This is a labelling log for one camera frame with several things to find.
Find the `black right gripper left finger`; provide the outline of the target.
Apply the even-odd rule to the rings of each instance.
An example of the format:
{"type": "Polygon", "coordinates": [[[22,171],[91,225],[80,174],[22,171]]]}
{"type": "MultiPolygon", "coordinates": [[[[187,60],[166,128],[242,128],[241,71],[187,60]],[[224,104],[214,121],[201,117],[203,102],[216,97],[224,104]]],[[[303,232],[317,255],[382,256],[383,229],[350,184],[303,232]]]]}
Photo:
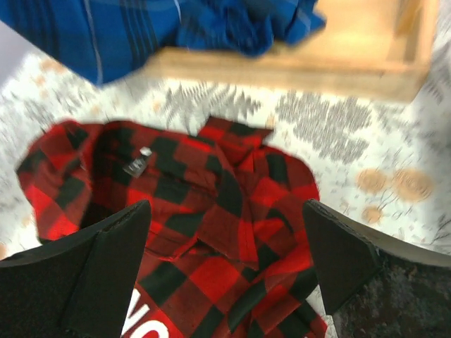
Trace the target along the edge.
{"type": "Polygon", "coordinates": [[[119,337],[144,253],[140,201],[1,261],[2,337],[119,337]]]}

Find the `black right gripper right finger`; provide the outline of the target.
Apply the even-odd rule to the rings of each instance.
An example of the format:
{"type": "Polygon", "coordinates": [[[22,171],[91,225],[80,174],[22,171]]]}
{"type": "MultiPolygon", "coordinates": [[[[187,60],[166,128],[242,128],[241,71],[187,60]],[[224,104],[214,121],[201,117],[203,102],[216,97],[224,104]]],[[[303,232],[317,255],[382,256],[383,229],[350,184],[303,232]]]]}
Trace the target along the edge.
{"type": "Polygon", "coordinates": [[[323,305],[339,337],[449,337],[450,256],[302,208],[323,305]]]}

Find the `red plaid shirt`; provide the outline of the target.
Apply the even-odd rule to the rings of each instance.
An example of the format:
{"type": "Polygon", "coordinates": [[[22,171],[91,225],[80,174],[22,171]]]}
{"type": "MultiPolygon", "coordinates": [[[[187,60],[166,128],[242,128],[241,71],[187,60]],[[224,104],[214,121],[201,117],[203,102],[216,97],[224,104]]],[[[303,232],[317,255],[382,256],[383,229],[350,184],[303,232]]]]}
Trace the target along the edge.
{"type": "Polygon", "coordinates": [[[17,176],[43,242],[151,204],[124,337],[324,337],[302,217],[319,190],[269,134],[215,117],[194,136],[69,120],[31,145],[17,176]]]}

